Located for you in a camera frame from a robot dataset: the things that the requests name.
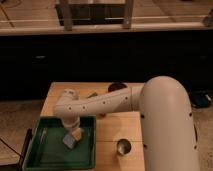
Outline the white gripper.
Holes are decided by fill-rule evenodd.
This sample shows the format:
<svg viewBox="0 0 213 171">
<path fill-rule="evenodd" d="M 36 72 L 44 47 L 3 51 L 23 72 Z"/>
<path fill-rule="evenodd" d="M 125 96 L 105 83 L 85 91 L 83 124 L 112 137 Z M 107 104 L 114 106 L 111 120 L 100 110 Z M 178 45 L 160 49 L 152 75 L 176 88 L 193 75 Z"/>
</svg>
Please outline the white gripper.
<svg viewBox="0 0 213 171">
<path fill-rule="evenodd" d="M 67 131 L 72 132 L 80 127 L 80 118 L 79 117 L 66 118 L 62 120 L 62 123 Z"/>
</svg>

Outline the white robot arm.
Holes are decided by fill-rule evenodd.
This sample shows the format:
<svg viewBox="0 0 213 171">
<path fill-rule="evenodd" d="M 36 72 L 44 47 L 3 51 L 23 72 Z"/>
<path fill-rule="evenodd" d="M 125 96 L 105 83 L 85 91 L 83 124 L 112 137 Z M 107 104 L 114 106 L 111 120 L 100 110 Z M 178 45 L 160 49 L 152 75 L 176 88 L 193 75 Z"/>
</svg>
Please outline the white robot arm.
<svg viewBox="0 0 213 171">
<path fill-rule="evenodd" d="M 68 89 L 53 114 L 72 130 L 82 116 L 136 111 L 141 115 L 145 171 L 200 171 L 197 137 L 189 95 L 169 76 L 79 99 Z"/>
</svg>

